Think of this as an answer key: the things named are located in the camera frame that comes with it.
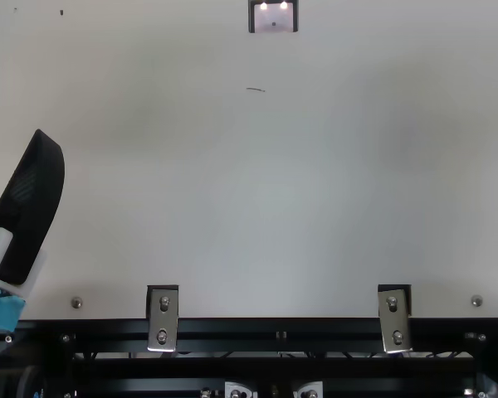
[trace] white panel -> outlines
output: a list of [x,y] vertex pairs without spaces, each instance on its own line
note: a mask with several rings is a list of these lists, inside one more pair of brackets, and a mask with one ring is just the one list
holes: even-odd
[[37,128],[66,180],[25,318],[143,318],[147,284],[181,317],[375,317],[378,284],[498,317],[498,1],[305,0],[276,35],[242,0],[0,1],[0,195]]

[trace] white bracket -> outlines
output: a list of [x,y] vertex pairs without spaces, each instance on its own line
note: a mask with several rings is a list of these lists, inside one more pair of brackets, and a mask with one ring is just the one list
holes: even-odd
[[[0,264],[2,263],[3,256],[7,252],[7,248],[11,243],[11,239],[13,238],[13,234],[3,228],[0,228]],[[16,296],[21,297],[22,299],[27,299],[27,296],[32,291],[33,286],[35,285],[35,281],[37,280],[37,276],[41,272],[42,265],[46,259],[46,253],[43,251],[39,251],[35,262],[33,263],[32,269],[30,270],[29,275],[27,276],[26,282],[23,284],[8,284],[3,280],[0,280],[0,289],[9,292],[10,294],[14,294]]]

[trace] white surface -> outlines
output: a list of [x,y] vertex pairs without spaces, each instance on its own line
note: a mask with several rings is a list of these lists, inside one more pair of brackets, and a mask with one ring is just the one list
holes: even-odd
[[286,6],[283,9],[281,4],[267,4],[262,10],[260,4],[255,5],[255,33],[293,32],[293,3]]
[[147,284],[181,317],[375,317],[397,283],[498,317],[497,1],[251,35],[242,0],[0,0],[0,194],[37,128],[66,181],[24,318],[142,318]]

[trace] metal clamp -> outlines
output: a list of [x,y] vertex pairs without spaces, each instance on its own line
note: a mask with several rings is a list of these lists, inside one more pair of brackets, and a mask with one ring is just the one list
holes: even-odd
[[404,290],[378,292],[378,314],[385,352],[391,354],[412,351],[408,302]]
[[175,352],[177,346],[178,287],[149,286],[148,351]]

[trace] bolt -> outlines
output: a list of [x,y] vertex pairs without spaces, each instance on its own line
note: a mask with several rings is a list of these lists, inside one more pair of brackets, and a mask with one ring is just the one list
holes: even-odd
[[474,307],[481,307],[483,304],[483,298],[479,294],[474,294],[471,298],[472,305]]
[[393,296],[391,297],[388,297],[385,302],[388,304],[389,306],[389,311],[391,311],[392,313],[396,312],[397,311],[397,299],[394,298]]
[[168,334],[166,333],[165,330],[161,330],[157,334],[157,341],[159,342],[159,344],[164,345],[164,344],[166,344],[167,340],[168,340]]
[[74,297],[71,301],[70,304],[73,308],[75,309],[80,309],[81,306],[83,305],[83,299],[81,297]]
[[393,333],[394,343],[399,346],[402,344],[403,339],[404,339],[404,336],[398,330],[395,330],[395,332]]
[[160,298],[160,310],[165,313],[168,311],[169,307],[169,297],[163,296]]

